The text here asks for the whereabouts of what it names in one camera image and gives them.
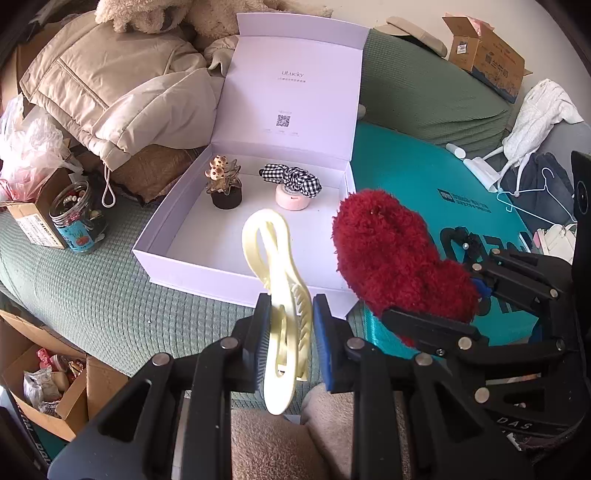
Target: green blanket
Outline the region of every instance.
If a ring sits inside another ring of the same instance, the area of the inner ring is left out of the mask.
[[[492,89],[453,63],[398,37],[370,30],[363,50],[366,121],[471,153],[499,146],[512,111]]]

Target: snack package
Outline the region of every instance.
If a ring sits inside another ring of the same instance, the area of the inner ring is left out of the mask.
[[[68,360],[63,355],[53,355],[49,359],[54,372],[67,372],[68,371]]]
[[[49,415],[50,417],[55,417],[60,419],[61,417],[56,413],[56,407],[59,401],[52,401],[52,402],[41,402],[39,406],[39,411],[44,413],[45,415]]]
[[[78,378],[78,375],[80,375],[82,371],[86,368],[84,362],[79,359],[71,360],[70,362],[68,362],[68,365],[70,365],[70,370],[74,374],[74,378]]]
[[[37,410],[41,408],[43,402],[61,399],[61,394],[51,378],[51,367],[35,373],[24,372],[22,391],[27,401]]]
[[[47,348],[40,348],[37,350],[37,357],[39,358],[39,369],[44,370],[47,367],[51,367],[50,355]]]

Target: teal board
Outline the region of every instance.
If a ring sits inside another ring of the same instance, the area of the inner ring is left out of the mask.
[[[357,191],[384,189],[420,213],[442,258],[463,261],[464,251],[449,238],[458,226],[478,234],[486,252],[495,247],[524,249],[519,233],[527,228],[517,212],[507,212],[496,194],[487,192],[463,163],[443,148],[360,122],[351,167]],[[530,335],[535,321],[533,315],[491,298],[480,303],[473,324],[490,338],[491,345],[504,345]],[[365,333],[390,355],[409,358],[416,353],[367,308]]]

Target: red plush object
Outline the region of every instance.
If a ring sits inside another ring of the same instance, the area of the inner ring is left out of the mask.
[[[339,272],[375,316],[397,306],[463,323],[474,318],[478,292],[468,272],[441,260],[423,218],[385,191],[343,200],[333,241]]]

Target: black and white checkered scrunchie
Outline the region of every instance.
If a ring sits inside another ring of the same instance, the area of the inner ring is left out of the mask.
[[[259,174],[265,181],[282,183],[287,190],[299,192],[311,199],[322,190],[320,180],[303,168],[268,163]]]

